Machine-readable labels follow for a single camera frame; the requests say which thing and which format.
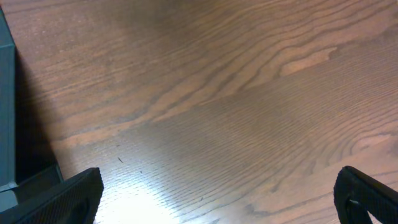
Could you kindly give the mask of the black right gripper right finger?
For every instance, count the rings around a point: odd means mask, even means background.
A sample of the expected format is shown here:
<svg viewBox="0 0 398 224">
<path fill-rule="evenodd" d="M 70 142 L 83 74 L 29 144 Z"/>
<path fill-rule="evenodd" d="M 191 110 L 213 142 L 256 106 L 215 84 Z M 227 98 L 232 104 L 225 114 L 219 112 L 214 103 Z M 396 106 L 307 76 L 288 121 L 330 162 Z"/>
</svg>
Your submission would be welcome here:
<svg viewBox="0 0 398 224">
<path fill-rule="evenodd" d="M 397 223 L 397 192 L 351 166 L 343 167 L 336 178 L 333 197 L 342 224 Z"/>
</svg>

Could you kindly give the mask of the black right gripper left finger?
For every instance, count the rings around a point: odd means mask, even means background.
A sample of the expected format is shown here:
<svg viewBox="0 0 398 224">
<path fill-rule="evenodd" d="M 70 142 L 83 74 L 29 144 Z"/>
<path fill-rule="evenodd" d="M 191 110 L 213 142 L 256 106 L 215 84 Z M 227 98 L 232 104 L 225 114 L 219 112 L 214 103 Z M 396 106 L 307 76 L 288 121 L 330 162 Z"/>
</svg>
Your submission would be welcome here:
<svg viewBox="0 0 398 224">
<path fill-rule="evenodd" d="M 93 223 L 104 185 L 92 167 L 1 212 L 1 223 Z"/>
</svg>

